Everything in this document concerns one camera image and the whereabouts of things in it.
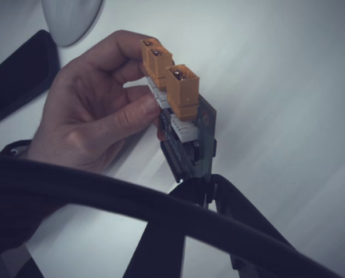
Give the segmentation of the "person's left hand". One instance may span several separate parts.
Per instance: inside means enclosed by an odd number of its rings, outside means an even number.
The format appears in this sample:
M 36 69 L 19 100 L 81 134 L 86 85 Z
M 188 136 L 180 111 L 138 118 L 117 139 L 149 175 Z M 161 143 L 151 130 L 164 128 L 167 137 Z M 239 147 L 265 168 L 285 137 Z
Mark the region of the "person's left hand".
M 47 95 L 27 159 L 100 173 L 125 141 L 157 122 L 160 106 L 147 86 L 145 35 L 119 30 L 70 61 Z

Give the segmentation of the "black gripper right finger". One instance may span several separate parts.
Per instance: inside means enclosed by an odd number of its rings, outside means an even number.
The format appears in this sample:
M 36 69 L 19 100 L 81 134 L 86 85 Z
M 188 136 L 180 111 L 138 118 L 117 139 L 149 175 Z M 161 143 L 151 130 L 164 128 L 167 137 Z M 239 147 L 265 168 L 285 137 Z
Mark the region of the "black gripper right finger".
M 213 174 L 212 181 L 217 213 L 282 241 L 282 234 L 229 180 Z

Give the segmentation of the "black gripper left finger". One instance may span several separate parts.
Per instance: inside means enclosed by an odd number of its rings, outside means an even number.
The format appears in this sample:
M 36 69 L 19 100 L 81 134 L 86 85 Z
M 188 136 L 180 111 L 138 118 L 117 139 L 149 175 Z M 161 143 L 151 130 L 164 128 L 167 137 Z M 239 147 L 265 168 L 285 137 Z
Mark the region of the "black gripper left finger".
M 213 200 L 213 181 L 188 178 L 170 196 L 208 207 Z M 149 222 L 124 273 L 124 277 L 181 277 L 185 233 L 177 222 Z

